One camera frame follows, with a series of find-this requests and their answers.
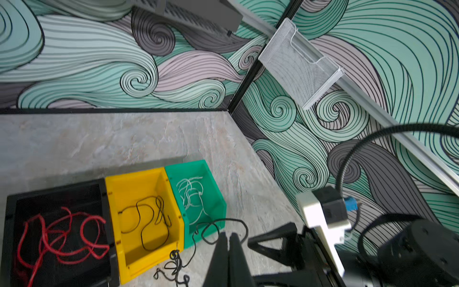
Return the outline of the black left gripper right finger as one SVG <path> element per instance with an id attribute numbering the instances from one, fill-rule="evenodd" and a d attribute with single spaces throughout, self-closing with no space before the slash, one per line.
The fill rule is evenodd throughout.
<path id="1" fill-rule="evenodd" d="M 229 238 L 229 287 L 256 287 L 238 235 L 232 233 Z"/>

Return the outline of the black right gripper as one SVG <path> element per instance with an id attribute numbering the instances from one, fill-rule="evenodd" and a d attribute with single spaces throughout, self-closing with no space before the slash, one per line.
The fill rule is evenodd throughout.
<path id="1" fill-rule="evenodd" d="M 315 231 L 303 226 L 300 234 L 297 234 L 296 224 L 289 222 L 279 228 L 259 236 L 251 237 L 247 246 L 266 257 L 287 257 L 290 253 L 290 245 L 295 245 L 293 254 L 292 272 L 275 273 L 252 276 L 258 287 L 298 287 L 300 271 L 306 271 L 315 276 L 308 287 L 357 287 L 359 285 L 359 268 L 357 255 L 345 250 L 339 250 L 338 256 L 345 268 L 342 277 L 335 271 L 332 259 L 325 251 L 325 245 L 319 240 Z M 269 248 L 261 245 L 262 242 L 282 239 L 280 249 Z"/>

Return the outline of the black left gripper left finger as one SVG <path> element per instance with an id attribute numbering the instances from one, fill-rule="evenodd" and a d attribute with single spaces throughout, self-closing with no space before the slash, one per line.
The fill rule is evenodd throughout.
<path id="1" fill-rule="evenodd" d="M 228 239 L 222 232 L 217 241 L 210 261 L 203 287 L 227 287 L 229 271 Z"/>

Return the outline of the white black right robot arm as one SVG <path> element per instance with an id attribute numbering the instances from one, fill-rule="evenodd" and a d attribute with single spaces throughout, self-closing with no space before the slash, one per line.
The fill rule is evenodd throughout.
<path id="1" fill-rule="evenodd" d="M 364 236 L 392 222 L 407 226 L 381 245 L 375 256 L 364 246 Z M 289 223 L 252 237 L 248 247 L 292 270 L 258 275 L 262 287 L 456 287 L 459 284 L 459 236 L 417 215 L 386 214 L 363 230 L 356 253 L 339 251 L 345 273 L 340 275 L 318 232 L 304 227 L 298 233 Z"/>

